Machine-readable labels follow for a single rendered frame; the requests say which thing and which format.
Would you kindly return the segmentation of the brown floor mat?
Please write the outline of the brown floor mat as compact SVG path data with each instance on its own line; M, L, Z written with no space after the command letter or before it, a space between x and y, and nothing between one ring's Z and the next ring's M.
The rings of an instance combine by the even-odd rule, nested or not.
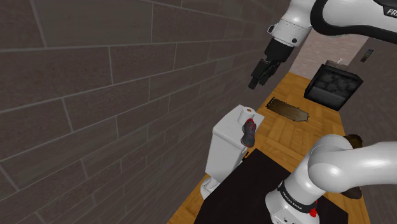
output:
M295 122L307 122L309 119L308 112L294 107L287 102L280 101L275 97L267 103L266 108Z

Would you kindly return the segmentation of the grey and red sneaker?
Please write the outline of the grey and red sneaker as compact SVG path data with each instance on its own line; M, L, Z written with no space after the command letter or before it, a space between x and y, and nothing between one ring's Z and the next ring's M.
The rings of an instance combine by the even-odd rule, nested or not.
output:
M255 144L254 136L255 136L256 128L257 126L252 118L246 120L246 122L242 126L243 136L240 140L244 146L248 148L252 148L254 146Z

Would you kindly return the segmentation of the white toilet paper roll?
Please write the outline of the white toilet paper roll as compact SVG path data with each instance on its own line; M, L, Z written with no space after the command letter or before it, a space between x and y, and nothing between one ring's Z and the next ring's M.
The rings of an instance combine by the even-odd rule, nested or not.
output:
M256 111L254 109L252 109L250 107L243 106L237 121L241 125L244 125L248 119L253 119L255 114L256 114Z

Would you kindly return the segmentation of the dark robot stand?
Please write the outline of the dark robot stand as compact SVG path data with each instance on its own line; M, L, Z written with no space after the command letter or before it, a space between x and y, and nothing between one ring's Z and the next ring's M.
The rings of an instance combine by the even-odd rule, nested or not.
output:
M348 213L309 179L254 150L205 200L194 224L348 224Z

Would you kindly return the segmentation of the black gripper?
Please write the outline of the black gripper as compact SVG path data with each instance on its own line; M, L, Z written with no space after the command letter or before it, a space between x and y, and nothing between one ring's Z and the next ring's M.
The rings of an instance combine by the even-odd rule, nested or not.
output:
M264 86L268 79L275 74L280 62L286 62L293 50L293 47L272 38L264 51L267 58L266 60L261 59L251 73L252 78L248 87L253 90L257 84Z

